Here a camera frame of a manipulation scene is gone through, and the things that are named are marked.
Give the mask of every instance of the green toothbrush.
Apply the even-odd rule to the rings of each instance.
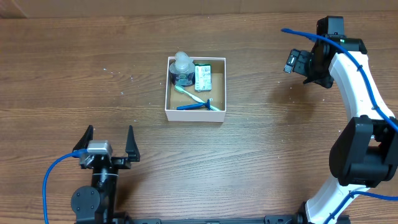
[[[182,86],[175,85],[174,88],[175,88],[175,90],[179,91],[180,93],[185,93],[188,96],[191,96],[191,98],[198,103],[206,103],[203,100],[201,100],[201,98],[195,96],[194,94],[188,92],[187,90],[184,90],[184,87],[182,87]],[[210,105],[210,109],[213,111],[221,111],[220,109],[218,109],[217,107],[212,106],[212,105]]]

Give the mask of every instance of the clear bottle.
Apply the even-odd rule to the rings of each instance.
[[[195,84],[195,64],[185,52],[175,54],[175,62],[170,65],[169,71],[174,85],[188,87]]]

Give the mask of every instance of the wood grain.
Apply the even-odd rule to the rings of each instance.
[[[334,14],[345,17],[349,37],[364,40],[379,91],[398,111],[398,13]],[[134,218],[294,213],[327,179],[330,148],[347,121],[337,86],[303,86],[303,77],[282,71],[292,48],[312,43],[280,29],[315,32],[324,16],[2,20],[0,223],[43,222],[45,171],[89,124],[117,156],[134,126],[141,162],[121,172],[118,203]],[[164,72],[178,50],[227,58],[223,124],[167,121]],[[53,170],[51,223],[73,223],[70,197],[90,175],[75,159]],[[371,192],[398,195],[397,181]],[[346,213],[353,223],[398,223],[397,210],[398,203],[360,197]]]
[[[391,0],[0,0],[0,17],[15,19],[396,10]]]

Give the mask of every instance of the blue cable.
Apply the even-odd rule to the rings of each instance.
[[[337,215],[337,213],[340,212],[340,210],[344,207],[344,205],[347,203],[347,201],[350,198],[354,197],[354,195],[365,195],[368,197],[374,197],[374,198],[378,198],[378,199],[382,199],[382,200],[398,201],[398,197],[394,197],[394,196],[385,196],[385,195],[378,195],[378,194],[373,194],[373,193],[369,193],[369,192],[353,191],[353,192],[350,192],[344,198],[344,200],[337,206],[336,210],[329,215],[329,217],[325,220],[324,224],[328,224],[332,218],[334,219],[335,216]]]
[[[72,153],[66,154],[64,156],[62,156],[61,158],[57,159],[55,162],[53,162],[53,164],[51,164],[51,166],[49,167],[49,169],[47,170],[47,172],[45,173],[44,176],[44,180],[43,180],[43,188],[42,188],[42,194],[43,194],[43,213],[44,213],[44,222],[45,224],[49,224],[49,218],[47,216],[47,199],[46,199],[46,191],[47,191],[47,179],[49,178],[50,172],[51,170],[61,161],[63,161],[66,158],[69,157],[79,157],[82,153],[86,153],[87,149],[80,149],[80,150],[76,150]]]
[[[282,30],[280,30],[282,32],[286,32],[288,34],[295,34],[295,35],[300,35],[303,37],[306,37],[312,41],[315,41],[317,39],[322,40],[327,42],[328,44],[331,44],[333,46],[335,46],[337,49],[341,50],[345,55],[347,55],[347,57],[354,63],[354,65],[358,68],[358,71],[361,72],[362,78],[365,82],[366,85],[366,89],[368,90],[368,94],[369,94],[369,98],[371,100],[371,103],[373,105],[374,110],[376,110],[376,112],[398,133],[398,126],[391,121],[390,118],[388,118],[379,108],[379,106],[376,103],[376,99],[374,98],[373,95],[373,91],[372,91],[372,87],[371,84],[369,82],[368,77],[365,74],[365,71],[362,68],[362,65],[360,65],[358,63],[358,61],[346,50],[344,49],[344,47],[338,45],[336,42],[327,39],[326,37],[322,37],[320,35],[316,35],[316,34],[310,34],[310,33],[306,33],[306,32],[299,32],[299,31],[294,31],[288,28],[283,28]]]

